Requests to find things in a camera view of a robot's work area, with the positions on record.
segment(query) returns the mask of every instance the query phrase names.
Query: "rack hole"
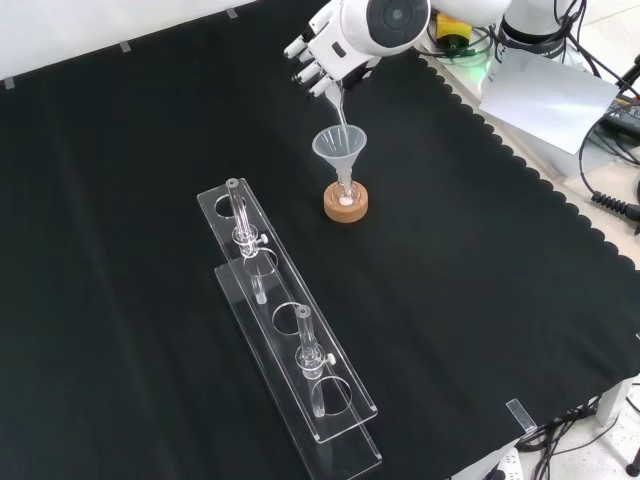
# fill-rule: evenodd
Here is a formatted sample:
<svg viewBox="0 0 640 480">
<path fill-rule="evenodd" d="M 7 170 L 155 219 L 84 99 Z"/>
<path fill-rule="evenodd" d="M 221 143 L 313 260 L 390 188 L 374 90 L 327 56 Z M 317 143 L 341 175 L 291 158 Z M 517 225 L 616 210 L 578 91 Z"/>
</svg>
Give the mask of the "rack hole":
<svg viewBox="0 0 640 480">
<path fill-rule="evenodd" d="M 261 247 L 253 257 L 243 260 L 245 271 L 252 277 L 266 277 L 278 268 L 278 255 L 270 248 Z"/>
<path fill-rule="evenodd" d="M 311 395 L 318 398 L 322 390 L 325 415 L 340 415 L 351 405 L 351 387 L 342 378 L 324 377 L 313 386 Z"/>
<path fill-rule="evenodd" d="M 247 201 L 242 198 L 245 208 L 247 207 Z M 216 213 L 222 218 L 233 218 L 233 209 L 231 208 L 231 200 L 229 200 L 229 194 L 224 194 L 216 200 L 215 205 Z"/>
<path fill-rule="evenodd" d="M 298 305 L 300 305 L 298 302 L 286 302 L 276 308 L 271 316 L 273 328 L 283 335 L 297 335 L 296 307 Z"/>
</svg>

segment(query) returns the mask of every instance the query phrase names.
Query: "black tablecloth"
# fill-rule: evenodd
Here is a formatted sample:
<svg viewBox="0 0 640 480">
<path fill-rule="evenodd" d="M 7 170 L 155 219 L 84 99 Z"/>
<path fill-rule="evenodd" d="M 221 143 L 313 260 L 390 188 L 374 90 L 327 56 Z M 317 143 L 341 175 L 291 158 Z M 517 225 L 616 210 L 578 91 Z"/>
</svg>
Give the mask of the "black tablecloth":
<svg viewBox="0 0 640 480">
<path fill-rule="evenodd" d="M 0 472 L 299 479 L 196 195 L 245 177 L 379 415 L 369 478 L 442 479 L 640 370 L 640 278 L 412 54 L 347 97 L 370 209 L 325 218 L 335 123 L 263 0 L 0 92 Z"/>
</svg>

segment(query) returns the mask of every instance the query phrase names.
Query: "white floor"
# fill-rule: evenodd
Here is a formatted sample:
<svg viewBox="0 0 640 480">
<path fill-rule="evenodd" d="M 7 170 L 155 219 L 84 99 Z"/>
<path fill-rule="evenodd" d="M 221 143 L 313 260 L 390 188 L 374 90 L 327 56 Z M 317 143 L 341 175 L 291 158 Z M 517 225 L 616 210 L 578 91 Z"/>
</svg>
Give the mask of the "white floor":
<svg viewBox="0 0 640 480">
<path fill-rule="evenodd" d="M 640 54 L 639 26 L 640 0 L 589 0 L 580 43 L 622 75 Z"/>
<path fill-rule="evenodd" d="M 640 387 L 633 387 L 629 398 L 640 407 Z M 595 418 L 576 423 L 560 441 L 558 452 L 589 443 L 601 428 Z M 640 414 L 625 403 L 617 424 L 609 433 L 588 447 L 553 457 L 553 480 L 629 480 L 625 472 L 640 448 Z M 521 453 L 524 479 L 529 480 L 540 456 Z"/>
</svg>

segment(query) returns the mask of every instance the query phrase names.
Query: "acrylic test tube rack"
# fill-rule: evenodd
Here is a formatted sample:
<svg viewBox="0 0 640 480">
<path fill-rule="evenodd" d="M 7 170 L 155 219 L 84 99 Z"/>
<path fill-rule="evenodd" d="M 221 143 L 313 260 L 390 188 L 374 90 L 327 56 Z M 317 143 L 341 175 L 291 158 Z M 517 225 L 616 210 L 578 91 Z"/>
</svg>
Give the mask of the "acrylic test tube rack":
<svg viewBox="0 0 640 480">
<path fill-rule="evenodd" d="M 310 477 L 379 465 L 364 427 L 378 410 L 249 185 L 232 178 L 198 201 L 227 260 L 218 281 Z"/>
</svg>

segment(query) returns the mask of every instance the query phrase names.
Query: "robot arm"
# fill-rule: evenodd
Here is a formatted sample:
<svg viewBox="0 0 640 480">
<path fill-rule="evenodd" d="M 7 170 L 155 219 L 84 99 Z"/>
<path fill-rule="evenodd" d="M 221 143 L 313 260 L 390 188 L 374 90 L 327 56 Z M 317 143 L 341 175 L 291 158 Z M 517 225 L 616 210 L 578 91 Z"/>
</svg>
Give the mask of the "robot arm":
<svg viewBox="0 0 640 480">
<path fill-rule="evenodd" d="M 493 23 L 511 2 L 432 1 L 444 13 L 475 26 Z M 424 35 L 430 14 L 430 0 L 332 0 L 284 54 L 306 64 L 294 80 L 309 83 L 309 92 L 317 97 L 354 70 L 362 73 L 380 57 L 411 48 Z"/>
</svg>

